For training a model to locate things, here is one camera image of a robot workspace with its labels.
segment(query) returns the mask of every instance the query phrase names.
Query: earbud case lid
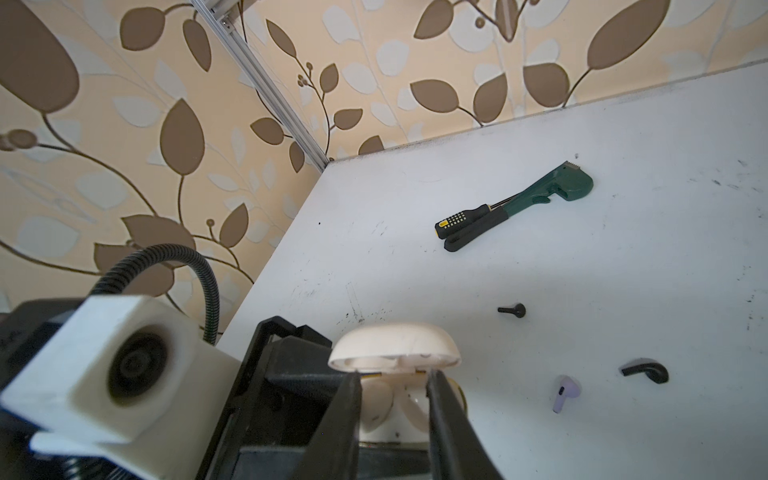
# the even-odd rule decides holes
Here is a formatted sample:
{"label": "earbud case lid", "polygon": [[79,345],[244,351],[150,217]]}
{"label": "earbud case lid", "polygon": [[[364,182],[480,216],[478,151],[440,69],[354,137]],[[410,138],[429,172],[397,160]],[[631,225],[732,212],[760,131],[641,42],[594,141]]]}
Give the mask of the earbud case lid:
{"label": "earbud case lid", "polygon": [[336,342],[328,366],[341,372],[414,373],[462,362],[453,338],[429,323],[361,326]]}

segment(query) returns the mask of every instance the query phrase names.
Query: wallpaper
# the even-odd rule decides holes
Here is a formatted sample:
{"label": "wallpaper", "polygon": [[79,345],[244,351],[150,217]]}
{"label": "wallpaper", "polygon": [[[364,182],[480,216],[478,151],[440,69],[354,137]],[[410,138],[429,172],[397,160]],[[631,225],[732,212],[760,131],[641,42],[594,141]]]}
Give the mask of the wallpaper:
{"label": "wallpaper", "polygon": [[243,7],[235,28],[337,160],[768,58],[768,0]]}
{"label": "wallpaper", "polygon": [[[0,312],[84,296],[170,242],[209,259],[225,328],[319,172],[194,9],[0,0],[0,45]],[[188,267],[153,266],[127,293],[204,321]]]}

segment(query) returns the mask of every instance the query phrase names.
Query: earbud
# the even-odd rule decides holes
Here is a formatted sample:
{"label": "earbud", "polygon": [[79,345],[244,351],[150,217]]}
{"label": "earbud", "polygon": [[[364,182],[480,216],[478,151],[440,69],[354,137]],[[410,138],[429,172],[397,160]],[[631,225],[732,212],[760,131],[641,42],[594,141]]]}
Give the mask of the earbud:
{"label": "earbud", "polygon": [[552,411],[555,413],[560,413],[563,409],[563,404],[565,404],[566,398],[575,399],[579,395],[581,395],[581,389],[578,385],[576,385],[576,382],[574,382],[571,377],[564,376],[560,381],[558,397],[554,401],[554,407],[552,407]]}

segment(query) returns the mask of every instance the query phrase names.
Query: screwdriver handle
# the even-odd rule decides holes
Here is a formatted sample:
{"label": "screwdriver handle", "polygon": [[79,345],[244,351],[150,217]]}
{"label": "screwdriver handle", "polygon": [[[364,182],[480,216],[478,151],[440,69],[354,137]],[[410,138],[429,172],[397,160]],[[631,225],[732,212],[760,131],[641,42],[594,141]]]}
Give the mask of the screwdriver handle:
{"label": "screwdriver handle", "polygon": [[490,211],[491,208],[486,204],[481,205],[474,210],[462,210],[456,215],[451,215],[445,220],[435,223],[435,232],[437,233],[437,237],[440,239],[445,239],[449,235],[453,235],[470,223],[483,218]]}
{"label": "screwdriver handle", "polygon": [[455,252],[479,237],[481,233],[487,232],[508,218],[509,214],[506,210],[503,208],[495,208],[480,220],[471,223],[466,228],[462,228],[453,235],[448,236],[448,238],[445,239],[443,247],[449,252]]}

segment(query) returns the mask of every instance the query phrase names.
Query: earbud case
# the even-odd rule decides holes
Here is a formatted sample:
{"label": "earbud case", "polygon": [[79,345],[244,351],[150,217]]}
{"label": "earbud case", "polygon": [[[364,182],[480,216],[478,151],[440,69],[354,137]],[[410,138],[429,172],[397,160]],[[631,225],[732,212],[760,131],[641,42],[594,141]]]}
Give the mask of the earbud case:
{"label": "earbud case", "polygon": [[[457,366],[462,358],[453,338],[428,323],[362,326],[333,347],[328,366],[363,374],[359,440],[425,448],[429,443],[426,371]],[[464,394],[449,379],[466,412]]]}

